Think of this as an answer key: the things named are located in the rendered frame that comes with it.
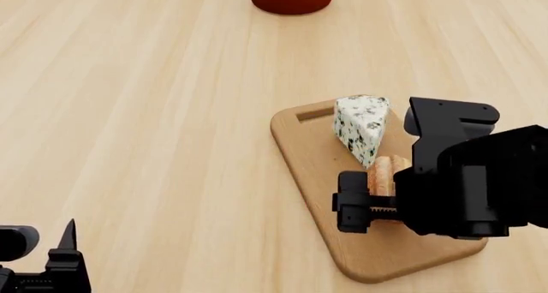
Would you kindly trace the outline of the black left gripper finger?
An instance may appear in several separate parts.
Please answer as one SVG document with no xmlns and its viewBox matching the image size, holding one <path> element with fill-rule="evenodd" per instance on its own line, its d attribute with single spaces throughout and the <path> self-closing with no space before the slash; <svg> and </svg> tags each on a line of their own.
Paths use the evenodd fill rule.
<svg viewBox="0 0 548 293">
<path fill-rule="evenodd" d="M 48 252 L 45 271 L 54 293 L 92 293 L 85 258 L 77 248 L 74 219 L 66 225 L 58 246 Z"/>
</svg>

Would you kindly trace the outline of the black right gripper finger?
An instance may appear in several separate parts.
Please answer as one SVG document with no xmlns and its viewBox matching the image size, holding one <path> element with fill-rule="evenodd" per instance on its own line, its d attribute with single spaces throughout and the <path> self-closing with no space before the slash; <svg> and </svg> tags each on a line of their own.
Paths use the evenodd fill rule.
<svg viewBox="0 0 548 293">
<path fill-rule="evenodd" d="M 371 196 L 364 171 L 342 171 L 337 192 L 332 195 L 332 211 L 337 213 L 337 228 L 343 233 L 366 234 L 372 222 Z"/>
<path fill-rule="evenodd" d="M 419 236 L 426 236 L 426 186 L 423 174 L 413 167 L 394 174 L 396 209 L 402 222 Z"/>
</svg>

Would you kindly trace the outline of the sliced bread piece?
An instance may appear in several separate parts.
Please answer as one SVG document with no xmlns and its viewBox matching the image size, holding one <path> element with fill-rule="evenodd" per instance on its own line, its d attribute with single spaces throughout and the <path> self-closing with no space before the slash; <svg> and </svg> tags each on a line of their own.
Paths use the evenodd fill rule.
<svg viewBox="0 0 548 293">
<path fill-rule="evenodd" d="M 379 156 L 367 169 L 367 188 L 371 196 L 393 197 L 396 195 L 393 175 L 412 166 L 401 156 Z"/>
</svg>

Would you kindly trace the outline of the blue cheese wedge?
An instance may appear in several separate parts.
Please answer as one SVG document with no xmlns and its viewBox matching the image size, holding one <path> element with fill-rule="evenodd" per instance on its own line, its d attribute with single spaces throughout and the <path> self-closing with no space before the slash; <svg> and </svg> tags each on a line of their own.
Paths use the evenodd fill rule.
<svg viewBox="0 0 548 293">
<path fill-rule="evenodd" d="M 384 137 L 390 101 L 385 97 L 355 95 L 336 99 L 333 131 L 335 136 L 369 169 Z"/>
</svg>

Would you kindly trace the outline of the light wooden cutting board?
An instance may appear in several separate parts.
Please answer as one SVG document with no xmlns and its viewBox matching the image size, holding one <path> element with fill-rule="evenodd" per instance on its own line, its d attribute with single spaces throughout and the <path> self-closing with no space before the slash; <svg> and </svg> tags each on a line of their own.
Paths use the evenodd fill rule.
<svg viewBox="0 0 548 293">
<path fill-rule="evenodd" d="M 332 212 L 340 171 L 361 164 L 334 135 L 333 100 L 278 112 L 271 132 L 338 269 L 357 282 L 376 284 L 464 259 L 487 240 L 418 236 L 401 223 L 376 220 L 366 234 L 342 233 Z"/>
</svg>

